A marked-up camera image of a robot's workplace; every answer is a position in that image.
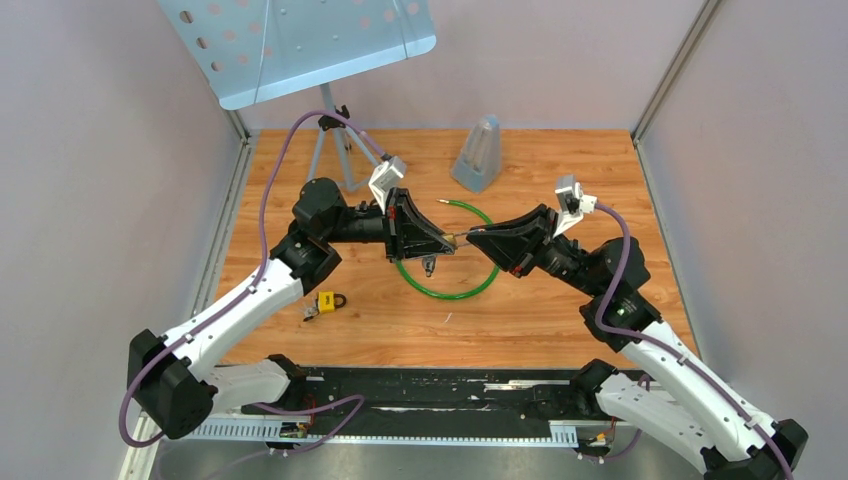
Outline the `grey music stand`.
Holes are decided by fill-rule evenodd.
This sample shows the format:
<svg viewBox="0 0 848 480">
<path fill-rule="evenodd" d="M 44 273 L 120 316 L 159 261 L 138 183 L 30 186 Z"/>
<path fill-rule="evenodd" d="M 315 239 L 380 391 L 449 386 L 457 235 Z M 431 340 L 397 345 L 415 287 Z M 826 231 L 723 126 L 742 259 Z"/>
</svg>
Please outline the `grey music stand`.
<svg viewBox="0 0 848 480">
<path fill-rule="evenodd" d="M 220 106 L 236 111 L 423 55 L 436 45 L 426 1 L 159 2 Z"/>
</svg>

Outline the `small brass padlock with keys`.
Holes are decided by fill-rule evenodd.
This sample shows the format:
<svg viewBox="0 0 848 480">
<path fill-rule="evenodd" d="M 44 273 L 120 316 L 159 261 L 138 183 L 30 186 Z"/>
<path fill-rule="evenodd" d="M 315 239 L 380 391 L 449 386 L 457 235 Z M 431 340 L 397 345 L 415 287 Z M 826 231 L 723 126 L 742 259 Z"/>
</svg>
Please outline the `small brass padlock with keys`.
<svg viewBox="0 0 848 480">
<path fill-rule="evenodd" d="M 460 248 L 467 246 L 463 240 L 464 232 L 444 233 L 440 239 L 426 247 L 426 254 L 421 259 L 421 265 L 427 278 L 431 278 L 436 270 L 437 259 L 444 255 L 454 255 Z"/>
</svg>

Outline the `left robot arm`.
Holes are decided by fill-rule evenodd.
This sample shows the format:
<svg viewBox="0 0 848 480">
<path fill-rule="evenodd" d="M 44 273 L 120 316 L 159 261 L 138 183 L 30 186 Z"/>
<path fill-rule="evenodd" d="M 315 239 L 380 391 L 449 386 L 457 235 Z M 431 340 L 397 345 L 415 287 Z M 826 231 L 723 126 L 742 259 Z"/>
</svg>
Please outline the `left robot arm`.
<svg viewBox="0 0 848 480">
<path fill-rule="evenodd" d="M 336 243 L 375 243 L 391 262 L 452 255 L 452 236 L 424 217 L 405 188 L 350 206 L 328 178 L 310 180 L 292 208 L 286 235 L 257 269 L 211 307 L 167 332 L 139 332 L 128 347 L 127 394 L 170 439 L 213 414 L 271 403 L 298 411 L 306 386 L 277 359 L 222 367 L 234 345 L 273 314 L 312 293 L 341 262 Z"/>
</svg>

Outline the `blue translucent metronome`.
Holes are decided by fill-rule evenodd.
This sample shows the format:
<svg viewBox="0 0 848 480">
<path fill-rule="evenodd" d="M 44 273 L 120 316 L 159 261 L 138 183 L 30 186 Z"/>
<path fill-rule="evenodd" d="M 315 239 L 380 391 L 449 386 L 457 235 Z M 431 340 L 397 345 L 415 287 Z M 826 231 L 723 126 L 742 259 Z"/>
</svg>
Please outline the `blue translucent metronome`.
<svg viewBox="0 0 848 480">
<path fill-rule="evenodd" d="M 501 170 L 500 122 L 495 115 L 485 115 L 469 132 L 450 174 L 464 188 L 480 194 L 495 181 Z"/>
</svg>

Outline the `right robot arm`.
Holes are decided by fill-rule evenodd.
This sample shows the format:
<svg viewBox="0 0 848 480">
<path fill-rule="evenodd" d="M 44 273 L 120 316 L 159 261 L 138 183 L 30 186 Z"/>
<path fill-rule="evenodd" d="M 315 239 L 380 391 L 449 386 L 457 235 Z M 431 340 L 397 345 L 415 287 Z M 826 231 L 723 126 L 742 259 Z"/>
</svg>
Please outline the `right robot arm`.
<svg viewBox="0 0 848 480">
<path fill-rule="evenodd" d="M 639 289 L 649 273 L 623 217 L 621 236 L 592 252 L 564 234 L 582 211 L 540 205 L 517 219 L 478 226 L 468 241 L 498 268 L 521 278 L 542 270 L 589 296 L 580 314 L 592 335 L 639 366 L 670 395 L 639 385 L 594 360 L 576 378 L 571 403 L 631 423 L 687 460 L 706 479 L 791 479 L 809 438 L 795 420 L 776 420 L 735 392 L 679 338 Z"/>
</svg>

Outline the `yellow padlock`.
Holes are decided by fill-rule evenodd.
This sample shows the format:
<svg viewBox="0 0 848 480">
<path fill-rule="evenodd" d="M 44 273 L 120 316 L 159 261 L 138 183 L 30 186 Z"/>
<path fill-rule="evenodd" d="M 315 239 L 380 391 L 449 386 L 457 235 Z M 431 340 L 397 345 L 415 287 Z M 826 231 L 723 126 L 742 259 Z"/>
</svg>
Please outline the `yellow padlock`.
<svg viewBox="0 0 848 480">
<path fill-rule="evenodd" d="M 321 291 L 316 297 L 316 308 L 319 315 L 335 312 L 344 308 L 347 297 L 333 291 Z"/>
</svg>

